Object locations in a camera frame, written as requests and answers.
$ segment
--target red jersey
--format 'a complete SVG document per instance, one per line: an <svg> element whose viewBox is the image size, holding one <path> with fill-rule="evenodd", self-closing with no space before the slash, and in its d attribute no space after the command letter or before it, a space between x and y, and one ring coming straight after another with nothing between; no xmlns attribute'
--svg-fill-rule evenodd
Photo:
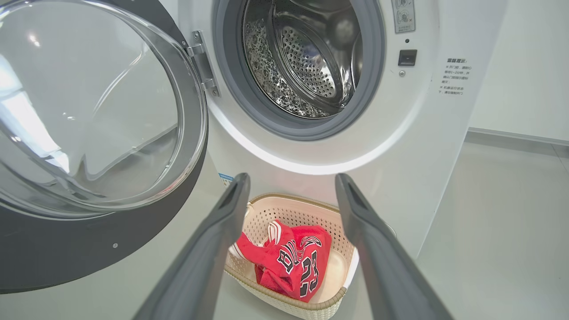
<svg viewBox="0 0 569 320"><path fill-rule="evenodd" d="M255 264L258 284L308 302L324 279L331 244L332 238L319 225L291 228L275 220L264 246L242 233L230 251Z"/></svg>

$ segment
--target white plastic basket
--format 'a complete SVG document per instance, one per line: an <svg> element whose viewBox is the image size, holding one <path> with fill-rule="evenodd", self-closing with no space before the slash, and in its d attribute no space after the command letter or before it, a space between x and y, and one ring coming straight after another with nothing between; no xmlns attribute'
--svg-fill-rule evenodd
<svg viewBox="0 0 569 320"><path fill-rule="evenodd" d="M309 303L292 299L257 284L254 264L228 254L225 271L245 289L284 312L306 320L328 320L338 308L352 282L360 260L357 249L346 239L338 209L329 204L283 194L261 195L248 203L243 232L260 244L267 227L279 220L289 227L320 225L332 236L332 249L324 280Z"/></svg>

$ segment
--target door hinge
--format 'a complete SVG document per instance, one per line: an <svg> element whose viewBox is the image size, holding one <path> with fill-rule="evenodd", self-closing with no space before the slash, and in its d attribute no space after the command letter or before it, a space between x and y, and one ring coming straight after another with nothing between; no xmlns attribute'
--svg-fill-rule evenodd
<svg viewBox="0 0 569 320"><path fill-rule="evenodd" d="M196 65L197 76L199 78L201 88L218 97L220 94L217 87L217 81L213 75L211 63L209 62L208 50L203 39L203 34L200 30L192 32L189 45L184 48L184 50Z"/></svg>

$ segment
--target sticker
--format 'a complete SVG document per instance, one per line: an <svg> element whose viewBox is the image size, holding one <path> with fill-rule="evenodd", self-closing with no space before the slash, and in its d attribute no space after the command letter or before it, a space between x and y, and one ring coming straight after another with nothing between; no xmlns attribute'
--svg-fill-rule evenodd
<svg viewBox="0 0 569 320"><path fill-rule="evenodd" d="M225 174L220 173L219 177L221 178L221 181L223 182L223 185L225 186L226 189L231 184L231 181L233 181L233 177L230 177L230 176L225 175Z"/></svg>
<svg viewBox="0 0 569 320"><path fill-rule="evenodd" d="M443 79L439 84L439 94L449 96L462 96L468 86L472 67L468 60L462 58L447 58L444 64Z"/></svg>
<svg viewBox="0 0 569 320"><path fill-rule="evenodd" d="M413 0L391 0L395 33L415 31L415 4Z"/></svg>

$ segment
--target washing machine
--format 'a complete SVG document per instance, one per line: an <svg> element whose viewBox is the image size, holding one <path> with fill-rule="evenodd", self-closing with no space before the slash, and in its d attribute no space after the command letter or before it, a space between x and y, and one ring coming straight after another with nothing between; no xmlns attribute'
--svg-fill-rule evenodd
<svg viewBox="0 0 569 320"><path fill-rule="evenodd" d="M0 318L131 318L238 172L328 203L348 172L415 256L505 1L167 7L0 6Z"/></svg>
<svg viewBox="0 0 569 320"><path fill-rule="evenodd" d="M251 194L336 204L348 173L416 257L468 129L506 1L179 1L216 81L209 152Z"/></svg>

